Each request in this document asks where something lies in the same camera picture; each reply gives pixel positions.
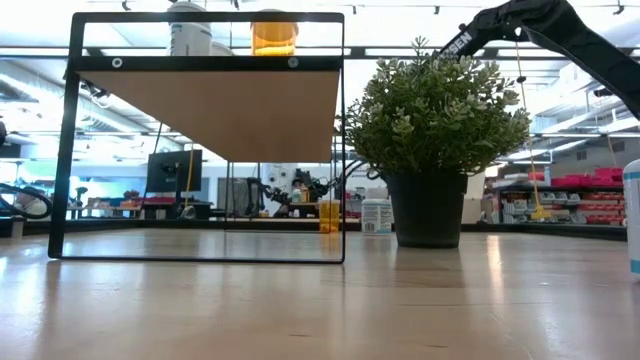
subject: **black metal frame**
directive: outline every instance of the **black metal frame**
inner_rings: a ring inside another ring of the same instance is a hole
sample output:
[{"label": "black metal frame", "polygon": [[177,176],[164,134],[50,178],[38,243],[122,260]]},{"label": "black metal frame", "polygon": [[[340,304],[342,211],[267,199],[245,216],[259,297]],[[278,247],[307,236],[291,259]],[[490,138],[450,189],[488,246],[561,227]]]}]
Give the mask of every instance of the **black metal frame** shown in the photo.
[{"label": "black metal frame", "polygon": [[[157,23],[157,22],[318,22],[340,24],[342,29],[340,56],[293,57],[83,57],[85,25],[88,23]],[[227,263],[288,263],[288,264],[342,264],[346,259],[346,219],[342,217],[342,255],[336,260],[315,259],[238,259],[238,258],[187,258],[187,257],[131,257],[131,256],[65,256],[63,254],[66,225],[67,199],[71,166],[77,103],[80,88],[79,71],[340,71],[341,114],[344,118],[344,15],[340,13],[285,13],[285,12],[166,12],[166,13],[76,13],[71,22],[67,78],[64,92],[64,115],[60,133],[55,195],[49,233],[48,255],[54,259],[74,260],[148,260],[148,261],[198,261]],[[121,66],[114,60],[120,59]],[[345,133],[344,122],[341,133]],[[342,142],[342,174],[345,173],[345,144]],[[345,213],[345,181],[342,181],[341,210]],[[225,217],[225,229],[228,228]]]}]

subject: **plant pot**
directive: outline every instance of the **plant pot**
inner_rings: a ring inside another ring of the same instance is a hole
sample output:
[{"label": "plant pot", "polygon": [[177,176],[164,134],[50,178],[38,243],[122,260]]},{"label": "plant pot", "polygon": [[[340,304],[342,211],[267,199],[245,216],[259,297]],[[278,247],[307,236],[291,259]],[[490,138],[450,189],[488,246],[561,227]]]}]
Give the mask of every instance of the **plant pot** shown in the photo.
[{"label": "plant pot", "polygon": [[457,248],[467,175],[416,173],[384,176],[389,187],[398,245]]}]

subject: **table surface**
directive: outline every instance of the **table surface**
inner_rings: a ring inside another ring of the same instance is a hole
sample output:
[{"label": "table surface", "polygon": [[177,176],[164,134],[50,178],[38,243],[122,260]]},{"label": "table surface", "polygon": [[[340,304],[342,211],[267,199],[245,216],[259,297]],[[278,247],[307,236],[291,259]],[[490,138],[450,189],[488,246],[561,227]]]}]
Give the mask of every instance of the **table surface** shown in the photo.
[{"label": "table surface", "polygon": [[[636,359],[627,244],[463,233],[459,250],[348,233],[344,266],[49,261],[0,243],[2,359]],[[68,255],[335,258],[339,237],[136,229]]]}]

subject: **wooden shelf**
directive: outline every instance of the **wooden shelf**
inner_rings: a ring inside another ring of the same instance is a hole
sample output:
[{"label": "wooden shelf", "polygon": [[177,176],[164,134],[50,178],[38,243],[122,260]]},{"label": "wooden shelf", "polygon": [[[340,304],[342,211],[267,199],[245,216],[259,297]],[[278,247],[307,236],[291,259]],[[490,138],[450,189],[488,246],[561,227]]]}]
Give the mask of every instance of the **wooden shelf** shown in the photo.
[{"label": "wooden shelf", "polygon": [[118,68],[114,57],[74,68],[226,160],[331,160],[340,57],[117,59]]}]

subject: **computer monitor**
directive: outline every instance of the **computer monitor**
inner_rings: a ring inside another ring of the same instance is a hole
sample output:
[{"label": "computer monitor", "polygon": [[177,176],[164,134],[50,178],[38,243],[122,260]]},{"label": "computer monitor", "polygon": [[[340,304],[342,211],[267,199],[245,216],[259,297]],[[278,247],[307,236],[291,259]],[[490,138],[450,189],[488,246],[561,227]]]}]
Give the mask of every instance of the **computer monitor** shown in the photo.
[{"label": "computer monitor", "polygon": [[[148,192],[187,191],[191,151],[175,151],[149,155],[147,164]],[[202,150],[193,151],[189,191],[200,191],[202,183]]]}]

